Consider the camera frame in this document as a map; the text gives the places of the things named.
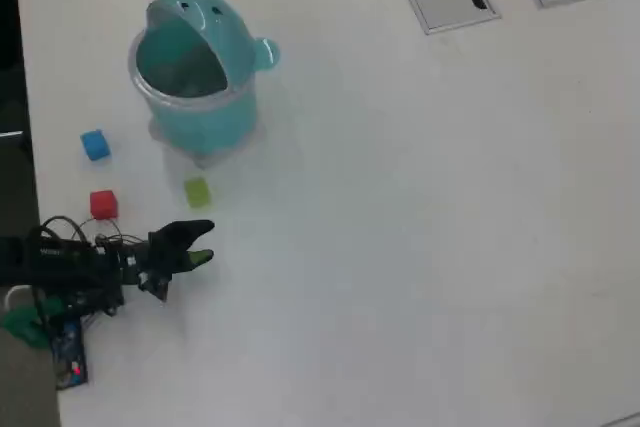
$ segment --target blue cube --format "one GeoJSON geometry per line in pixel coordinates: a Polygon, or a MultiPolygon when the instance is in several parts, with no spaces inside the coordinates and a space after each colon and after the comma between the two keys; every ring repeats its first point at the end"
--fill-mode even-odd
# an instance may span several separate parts
{"type": "Polygon", "coordinates": [[[104,138],[101,130],[85,132],[80,136],[84,151],[91,160],[99,160],[111,155],[107,139],[104,138]]]}

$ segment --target teal container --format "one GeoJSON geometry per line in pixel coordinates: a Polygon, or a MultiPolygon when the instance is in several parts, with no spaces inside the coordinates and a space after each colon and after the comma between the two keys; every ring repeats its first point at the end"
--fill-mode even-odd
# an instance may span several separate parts
{"type": "Polygon", "coordinates": [[[155,0],[129,72],[153,113],[152,135],[201,158],[253,130],[255,72],[278,60],[277,45],[254,39],[223,0],[155,0]]]}

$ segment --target small cube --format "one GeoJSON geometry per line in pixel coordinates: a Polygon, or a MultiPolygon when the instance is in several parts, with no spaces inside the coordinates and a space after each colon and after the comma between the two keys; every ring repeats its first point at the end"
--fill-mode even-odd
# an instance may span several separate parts
{"type": "Polygon", "coordinates": [[[89,196],[91,216],[96,220],[115,219],[118,217],[118,201],[111,190],[91,192],[89,196]]]}
{"type": "Polygon", "coordinates": [[[204,207],[211,203],[209,186],[202,177],[189,179],[184,183],[184,190],[187,192],[187,201],[193,209],[204,207]]]}
{"type": "Polygon", "coordinates": [[[84,151],[91,160],[95,161],[111,155],[109,144],[107,144],[107,139],[104,138],[101,130],[85,132],[80,138],[82,139],[84,151]]]}

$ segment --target white table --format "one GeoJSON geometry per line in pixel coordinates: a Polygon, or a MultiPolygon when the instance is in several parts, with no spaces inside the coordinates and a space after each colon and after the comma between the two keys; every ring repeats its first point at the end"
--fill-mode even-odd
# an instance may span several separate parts
{"type": "Polygon", "coordinates": [[[205,175],[151,140],[151,0],[20,0],[42,218],[115,189],[212,265],[87,334],[64,427],[597,426],[640,410],[640,10],[590,0],[426,37],[407,0],[229,0],[277,40],[261,125],[205,175]],[[102,128],[113,160],[79,135],[102,128]]]}

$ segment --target cup ear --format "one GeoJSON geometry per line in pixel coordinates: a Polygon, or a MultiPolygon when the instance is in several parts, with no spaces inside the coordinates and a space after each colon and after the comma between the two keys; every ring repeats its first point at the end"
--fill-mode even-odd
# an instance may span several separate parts
{"type": "Polygon", "coordinates": [[[273,40],[262,37],[255,40],[256,70],[269,70],[280,60],[280,48],[273,40]]]}

